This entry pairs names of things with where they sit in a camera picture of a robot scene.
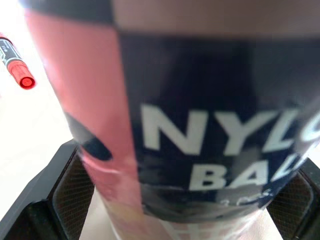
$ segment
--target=white lettering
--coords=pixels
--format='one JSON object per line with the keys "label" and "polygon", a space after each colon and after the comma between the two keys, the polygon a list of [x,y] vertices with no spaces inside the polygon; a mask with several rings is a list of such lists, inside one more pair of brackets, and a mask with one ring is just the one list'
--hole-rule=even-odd
{"label": "white lettering", "polygon": [[229,137],[223,154],[225,156],[238,155],[245,144],[246,138],[273,119],[276,115],[276,111],[260,112],[245,124],[242,124],[237,114],[233,112],[215,112],[214,116]]}
{"label": "white lettering", "polygon": [[141,112],[146,148],[160,150],[160,131],[162,131],[184,154],[200,154],[207,127],[207,112],[199,110],[189,112],[186,135],[180,132],[160,108],[144,104]]}
{"label": "white lettering", "polygon": [[235,189],[244,185],[255,184],[264,185],[268,183],[268,161],[261,160],[251,164],[243,171],[235,180],[228,186],[230,189]]}
{"label": "white lettering", "polygon": [[291,166],[291,164],[295,161],[295,159],[297,158],[297,154],[293,153],[290,154],[289,156],[287,156],[284,160],[284,162],[281,164],[281,166],[277,169],[277,171],[274,173],[274,175],[271,178],[271,182],[274,182],[278,179],[281,179],[285,176],[287,176],[289,173],[292,172],[292,169],[289,168]]}
{"label": "white lettering", "polygon": [[216,164],[195,164],[192,168],[190,191],[222,189],[226,185],[223,176],[227,168]]}
{"label": "white lettering", "polygon": [[290,109],[281,114],[280,119],[276,122],[268,139],[266,140],[265,145],[263,146],[263,153],[290,148],[294,140],[291,138],[283,140],[283,138],[298,113],[299,111],[297,109]]}
{"label": "white lettering", "polygon": [[301,131],[301,140],[304,142],[312,141],[320,137],[320,128],[317,126],[320,124],[320,111],[314,115],[311,120],[303,127]]}

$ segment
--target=marker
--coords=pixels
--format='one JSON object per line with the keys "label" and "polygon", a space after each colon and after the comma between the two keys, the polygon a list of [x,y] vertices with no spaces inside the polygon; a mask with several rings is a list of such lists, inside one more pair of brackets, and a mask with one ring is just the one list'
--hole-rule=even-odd
{"label": "marker", "polygon": [[23,89],[32,89],[36,81],[12,42],[0,32],[0,59]]}

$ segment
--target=navy blue label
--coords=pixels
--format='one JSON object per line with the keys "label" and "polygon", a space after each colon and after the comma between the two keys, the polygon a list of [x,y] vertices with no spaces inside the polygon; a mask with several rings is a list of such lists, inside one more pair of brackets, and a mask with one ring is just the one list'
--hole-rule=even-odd
{"label": "navy blue label", "polygon": [[198,222],[261,208],[318,141],[317,40],[123,33],[120,45],[149,214]]}

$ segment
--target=marker cap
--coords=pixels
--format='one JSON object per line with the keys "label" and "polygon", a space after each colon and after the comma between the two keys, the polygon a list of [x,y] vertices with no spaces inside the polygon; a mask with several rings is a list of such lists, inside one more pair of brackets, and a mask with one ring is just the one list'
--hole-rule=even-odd
{"label": "marker cap", "polygon": [[7,69],[21,88],[32,89],[36,85],[34,77],[24,62],[12,61],[8,64]]}

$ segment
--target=white surface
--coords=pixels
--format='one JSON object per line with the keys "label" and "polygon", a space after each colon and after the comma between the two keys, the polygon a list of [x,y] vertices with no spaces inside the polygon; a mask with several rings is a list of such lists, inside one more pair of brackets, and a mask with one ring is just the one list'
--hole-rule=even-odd
{"label": "white surface", "polygon": [[[72,136],[24,24],[21,8],[14,0],[0,3],[1,9],[5,9],[0,14],[0,32],[14,42],[37,82],[34,89],[23,90],[0,64],[1,220],[26,184]],[[313,153],[312,158],[320,159],[319,156],[320,149]],[[264,211],[241,240],[270,238],[282,239],[268,212]],[[92,239],[115,240],[107,213],[96,193],[81,235],[81,240]]]}

